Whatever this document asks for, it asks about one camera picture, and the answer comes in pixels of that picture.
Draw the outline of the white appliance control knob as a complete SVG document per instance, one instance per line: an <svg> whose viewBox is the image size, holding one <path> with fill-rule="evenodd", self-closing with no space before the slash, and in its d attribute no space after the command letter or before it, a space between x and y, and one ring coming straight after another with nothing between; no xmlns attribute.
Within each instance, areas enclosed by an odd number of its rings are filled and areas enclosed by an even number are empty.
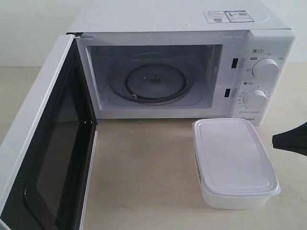
<svg viewBox="0 0 307 230"><path fill-rule="evenodd" d="M258 80L274 79L278 73L279 67L271 58L259 60L252 68L252 74Z"/></svg>
<svg viewBox="0 0 307 230"><path fill-rule="evenodd" d="M267 103L267 97L264 91L255 89L245 94L243 102L247 108L262 108Z"/></svg>

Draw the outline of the white microwave door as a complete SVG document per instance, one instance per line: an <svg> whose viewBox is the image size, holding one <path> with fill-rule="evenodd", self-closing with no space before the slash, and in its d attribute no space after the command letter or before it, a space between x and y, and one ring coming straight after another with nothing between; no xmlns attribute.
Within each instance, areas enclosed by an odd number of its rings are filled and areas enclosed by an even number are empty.
<svg viewBox="0 0 307 230"><path fill-rule="evenodd" d="M0 227L81 230L97 139L78 38L60 36L0 146Z"/></svg>

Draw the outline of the white plastic lidded container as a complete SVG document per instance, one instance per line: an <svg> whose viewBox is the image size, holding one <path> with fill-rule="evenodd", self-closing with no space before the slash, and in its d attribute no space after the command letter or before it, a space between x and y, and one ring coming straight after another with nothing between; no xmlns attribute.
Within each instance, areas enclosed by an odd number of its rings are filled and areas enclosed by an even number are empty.
<svg viewBox="0 0 307 230"><path fill-rule="evenodd" d="M241 118L200 119L193 123L201 178L216 196L274 196L280 186L254 126Z"/></svg>

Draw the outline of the white microwave oven body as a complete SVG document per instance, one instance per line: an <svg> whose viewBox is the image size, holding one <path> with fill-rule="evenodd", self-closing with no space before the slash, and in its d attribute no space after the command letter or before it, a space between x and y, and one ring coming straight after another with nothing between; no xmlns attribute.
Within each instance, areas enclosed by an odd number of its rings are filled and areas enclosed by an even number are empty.
<svg viewBox="0 0 307 230"><path fill-rule="evenodd" d="M204 11L246 11L254 22L208 23ZM241 118L262 124L295 35L259 0L89 0L68 33L77 46L95 116L103 119ZM170 103L140 104L109 87L110 67L121 58L162 53L190 58L196 78L190 91ZM258 80L252 68L271 58L274 79ZM265 92L262 108L247 108L249 91Z"/></svg>

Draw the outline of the white printed label sticker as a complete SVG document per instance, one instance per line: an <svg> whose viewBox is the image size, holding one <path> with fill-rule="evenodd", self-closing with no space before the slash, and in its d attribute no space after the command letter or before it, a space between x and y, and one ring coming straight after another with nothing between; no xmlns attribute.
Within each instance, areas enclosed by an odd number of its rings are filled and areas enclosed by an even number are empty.
<svg viewBox="0 0 307 230"><path fill-rule="evenodd" d="M246 11L204 11L208 23L249 23L254 20Z"/></svg>

